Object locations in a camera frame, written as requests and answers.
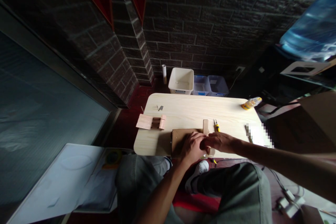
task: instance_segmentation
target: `blue water bottle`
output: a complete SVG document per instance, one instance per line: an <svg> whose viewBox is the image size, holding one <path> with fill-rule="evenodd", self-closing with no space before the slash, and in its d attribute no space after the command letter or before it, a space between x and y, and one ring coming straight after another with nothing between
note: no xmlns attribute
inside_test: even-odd
<svg viewBox="0 0 336 224"><path fill-rule="evenodd" d="M280 44L302 61L325 61L336 55L336 0L316 0Z"/></svg>

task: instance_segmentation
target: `glass door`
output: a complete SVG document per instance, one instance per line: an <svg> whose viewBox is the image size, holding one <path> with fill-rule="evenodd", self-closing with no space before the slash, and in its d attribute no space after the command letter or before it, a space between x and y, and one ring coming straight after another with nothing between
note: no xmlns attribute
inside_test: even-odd
<svg viewBox="0 0 336 224"><path fill-rule="evenodd" d="M79 77L69 78L81 89L0 32L0 223L66 143L93 144L106 119L116 114L115 106L71 70L68 77Z"/></svg>

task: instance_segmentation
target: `screwdriver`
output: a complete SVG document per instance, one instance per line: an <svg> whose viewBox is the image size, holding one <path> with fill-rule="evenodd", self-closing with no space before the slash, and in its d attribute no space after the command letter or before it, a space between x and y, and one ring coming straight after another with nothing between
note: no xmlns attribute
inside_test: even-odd
<svg viewBox="0 0 336 224"><path fill-rule="evenodd" d="M215 121L216 121L217 132L220 132L221 130L219 129L219 125L218 125L218 123L217 123L217 120L215 119Z"/></svg>

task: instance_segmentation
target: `dark brick wall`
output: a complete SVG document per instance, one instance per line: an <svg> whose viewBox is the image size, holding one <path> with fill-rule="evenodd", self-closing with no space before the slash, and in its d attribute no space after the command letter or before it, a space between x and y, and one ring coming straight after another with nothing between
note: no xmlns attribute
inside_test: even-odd
<svg viewBox="0 0 336 224"><path fill-rule="evenodd" d="M161 65L235 76L314 0L147 0L143 30L155 75Z"/></svg>
<svg viewBox="0 0 336 224"><path fill-rule="evenodd" d="M114 30L140 85L154 78L144 32L131 0L112 0Z"/></svg>
<svg viewBox="0 0 336 224"><path fill-rule="evenodd" d="M91 0L3 0L118 107L138 84L120 42Z"/></svg>

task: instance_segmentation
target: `small yellow bottle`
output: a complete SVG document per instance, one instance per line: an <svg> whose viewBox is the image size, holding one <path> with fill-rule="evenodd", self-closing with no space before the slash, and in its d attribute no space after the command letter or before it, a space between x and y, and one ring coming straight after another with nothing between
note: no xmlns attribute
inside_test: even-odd
<svg viewBox="0 0 336 224"><path fill-rule="evenodd" d="M261 97L254 97L242 104L241 107L245 110L249 110L250 108L257 106L259 103L261 103L261 101Z"/></svg>

